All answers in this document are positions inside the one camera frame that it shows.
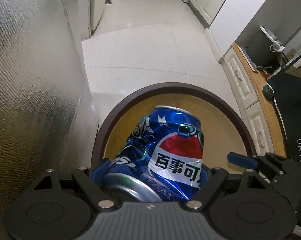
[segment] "screw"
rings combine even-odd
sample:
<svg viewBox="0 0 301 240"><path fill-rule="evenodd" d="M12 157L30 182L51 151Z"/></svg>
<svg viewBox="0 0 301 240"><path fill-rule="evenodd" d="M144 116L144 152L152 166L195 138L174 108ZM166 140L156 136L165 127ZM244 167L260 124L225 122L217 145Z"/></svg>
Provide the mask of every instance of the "screw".
<svg viewBox="0 0 301 240"><path fill-rule="evenodd" d="M101 200L100 202L98 202L99 207L107 209L107 208L111 208L115 205L115 203L112 200Z"/></svg>
<svg viewBox="0 0 301 240"><path fill-rule="evenodd" d="M199 209L203 204L197 200L190 200L186 203L186 206L191 209Z"/></svg>
<svg viewBox="0 0 301 240"><path fill-rule="evenodd" d="M155 208L155 206L154 206L152 203L150 203L150 204L148 204L148 205L146 206L146 208L149 209L149 210L152 210L152 209Z"/></svg>

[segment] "cabinet handle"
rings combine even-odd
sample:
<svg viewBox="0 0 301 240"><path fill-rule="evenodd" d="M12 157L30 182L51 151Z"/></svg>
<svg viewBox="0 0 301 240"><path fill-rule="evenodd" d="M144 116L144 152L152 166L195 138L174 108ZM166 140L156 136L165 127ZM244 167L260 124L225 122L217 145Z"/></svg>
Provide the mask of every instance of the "cabinet handle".
<svg viewBox="0 0 301 240"><path fill-rule="evenodd" d="M260 135L261 135L261 132L258 132L257 134L257 140L258 140L258 144L261 148L265 148L265 146L261 143L261 139L260 139Z"/></svg>
<svg viewBox="0 0 301 240"><path fill-rule="evenodd" d="M238 70L235 69L235 76L239 80L239 82L242 82L243 80L238 76Z"/></svg>

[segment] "white tile floor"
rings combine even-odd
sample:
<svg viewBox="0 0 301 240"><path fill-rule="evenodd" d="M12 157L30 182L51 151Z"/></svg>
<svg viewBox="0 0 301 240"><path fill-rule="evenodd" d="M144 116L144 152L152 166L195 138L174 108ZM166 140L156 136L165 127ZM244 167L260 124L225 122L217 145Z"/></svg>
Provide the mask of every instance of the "white tile floor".
<svg viewBox="0 0 301 240"><path fill-rule="evenodd" d="M115 0L82 46L101 123L123 98L161 82L205 88L240 115L204 28L181 0Z"/></svg>

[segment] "wooden countertop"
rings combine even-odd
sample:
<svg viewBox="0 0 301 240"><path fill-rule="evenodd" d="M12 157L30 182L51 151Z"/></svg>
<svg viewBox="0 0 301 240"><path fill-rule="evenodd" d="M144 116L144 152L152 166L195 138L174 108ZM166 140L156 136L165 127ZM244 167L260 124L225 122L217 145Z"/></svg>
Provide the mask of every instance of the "wooden countertop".
<svg viewBox="0 0 301 240"><path fill-rule="evenodd" d="M270 136L273 142L274 153L286 157L284 139L283 139L282 131L280 129L280 125L275 109L273 105L266 100L262 92L263 86L267 85L267 81L260 72L255 73L251 70L248 62L246 61L246 59L238 49L238 45L236 43L233 43L232 46L237 56L239 57L240 61L242 62L244 68L246 69L247 74L256 90L260 104L264 111L264 115L266 117Z"/></svg>

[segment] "pepsi can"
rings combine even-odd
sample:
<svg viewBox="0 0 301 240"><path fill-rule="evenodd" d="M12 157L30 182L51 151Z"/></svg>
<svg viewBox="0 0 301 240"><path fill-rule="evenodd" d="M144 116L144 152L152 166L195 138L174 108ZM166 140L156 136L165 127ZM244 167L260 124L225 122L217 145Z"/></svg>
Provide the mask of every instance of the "pepsi can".
<svg viewBox="0 0 301 240"><path fill-rule="evenodd" d="M200 186L203 145L197 117L180 108L156 106L109 166L104 189L142 202L187 201Z"/></svg>

